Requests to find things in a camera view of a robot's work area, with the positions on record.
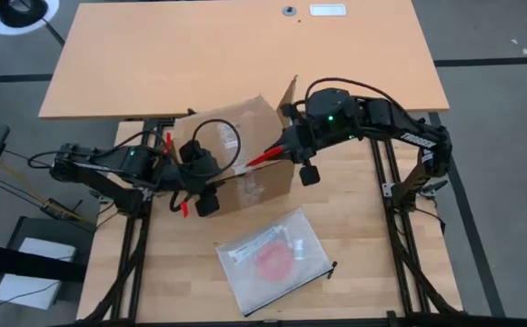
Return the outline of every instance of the desk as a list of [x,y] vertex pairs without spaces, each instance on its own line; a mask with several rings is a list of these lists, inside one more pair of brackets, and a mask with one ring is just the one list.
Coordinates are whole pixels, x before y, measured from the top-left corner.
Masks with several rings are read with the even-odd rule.
[[[139,122],[120,123],[116,141],[142,127]],[[415,165],[417,151],[400,143],[394,146],[404,178]],[[296,175],[289,194],[213,219],[199,218],[194,212],[184,219],[179,213],[170,213],[168,196],[154,199],[137,321],[373,318],[383,317],[388,310],[401,314],[370,142],[351,141],[323,150],[314,163],[321,171],[321,183],[304,188]],[[215,247],[235,241],[299,206],[330,260],[338,262],[333,277],[311,282],[244,318]],[[418,199],[417,207],[435,212],[433,204],[423,198]],[[449,304],[461,308],[438,222],[423,213],[411,213],[411,219],[423,272]],[[124,217],[115,217],[95,235],[79,318],[93,310],[114,281],[124,226]],[[413,303],[417,303],[415,292],[412,295]],[[128,299],[128,292],[124,292],[124,308]]]
[[[311,16],[314,3],[346,16]],[[296,74],[294,100],[337,76],[410,111],[449,108],[411,0],[238,0],[81,4],[39,116],[178,115],[258,94],[276,106]]]

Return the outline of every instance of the cardboard box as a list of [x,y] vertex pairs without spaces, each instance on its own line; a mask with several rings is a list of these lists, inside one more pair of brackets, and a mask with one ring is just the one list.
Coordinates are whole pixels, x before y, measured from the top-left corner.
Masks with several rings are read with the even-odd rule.
[[[233,124],[240,135],[241,146],[237,160],[212,180],[224,180],[225,184],[217,189],[221,208],[211,216],[241,210],[290,192],[293,163],[271,161],[260,163],[256,167],[246,167],[246,164],[279,139],[282,129],[288,124],[279,108],[281,104],[293,100],[294,88],[295,78],[275,110],[261,96],[256,96],[240,104],[201,112],[175,121],[172,136],[177,152],[181,145],[191,140],[196,127],[208,119],[224,119]],[[238,147],[233,130],[222,123],[202,126],[196,140],[211,152],[220,167],[226,166],[233,159]]]

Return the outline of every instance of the yellow cable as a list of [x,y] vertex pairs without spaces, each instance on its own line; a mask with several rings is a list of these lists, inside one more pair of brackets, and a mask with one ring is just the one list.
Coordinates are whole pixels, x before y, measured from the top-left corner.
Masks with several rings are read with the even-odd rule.
[[51,204],[51,203],[48,203],[46,200],[44,200],[44,198],[42,198],[41,196],[39,196],[39,194],[37,194],[36,191],[34,191],[34,189],[31,187],[31,184],[27,181],[27,179],[25,178],[25,176],[23,176],[22,174],[20,174],[19,172],[17,172],[16,170],[14,170],[13,168],[10,168],[8,167],[5,163],[1,162],[1,167],[6,170],[8,173],[10,173],[11,175],[13,175],[15,177],[15,179],[17,179],[17,181],[19,181],[19,183],[21,183],[25,189],[27,189],[27,191],[33,195],[37,201],[39,201],[41,204],[47,204],[49,207],[51,207],[52,209],[54,210],[57,210],[58,212],[60,213],[65,213],[67,215],[70,215],[72,217],[74,217],[75,219],[81,221],[81,222],[85,222],[85,223],[89,223],[87,222],[84,218],[80,217],[79,215],[75,214],[75,213],[72,213],[72,212],[69,212],[67,211],[66,209],[64,208],[61,208],[61,207],[58,207],[57,205],[54,205],[54,204]]

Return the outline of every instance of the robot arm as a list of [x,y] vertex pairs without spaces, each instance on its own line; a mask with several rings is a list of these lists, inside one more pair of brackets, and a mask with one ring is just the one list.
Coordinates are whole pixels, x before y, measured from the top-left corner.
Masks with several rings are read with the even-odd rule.
[[[61,182],[91,187],[113,199],[120,213],[133,217],[140,214],[145,200],[143,190],[151,193],[186,191],[189,198],[199,195],[195,203],[199,215],[217,211],[219,203],[215,193],[219,183],[207,183],[220,171],[217,161],[197,141],[185,144],[179,152],[183,163],[178,163],[168,152],[145,145],[101,151],[64,144],[50,168],[50,175]],[[125,189],[101,173],[114,173],[134,188]]]
[[[309,98],[282,107],[292,124],[283,129],[280,139],[248,165],[264,160],[291,160],[303,164],[300,177],[304,185],[320,182],[311,159],[324,148],[364,137],[384,141],[397,139],[419,147],[419,159],[409,176],[388,190],[395,208],[414,209],[415,195],[432,177],[449,169],[452,144],[447,130],[415,120],[393,99],[350,95],[348,91],[327,88]],[[297,105],[305,104],[302,115]]]

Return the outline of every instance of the red tag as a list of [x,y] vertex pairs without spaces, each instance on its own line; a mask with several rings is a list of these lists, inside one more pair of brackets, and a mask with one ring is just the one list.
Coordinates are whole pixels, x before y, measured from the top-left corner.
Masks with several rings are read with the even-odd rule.
[[166,132],[166,149],[163,150],[163,154],[168,154],[173,141],[171,141],[171,134]]
[[187,201],[181,203],[181,210],[183,210],[183,218],[186,218],[189,215],[189,208],[187,208]]
[[253,159],[251,162],[247,163],[247,166],[251,167],[251,166],[255,166],[257,164],[261,164],[264,161],[266,161],[266,160],[268,160],[268,159],[270,159],[272,157],[275,157],[278,154],[283,154],[283,147],[281,145],[280,146],[276,146],[276,147],[270,149],[267,152],[264,152],[262,155],[258,156],[257,158]]

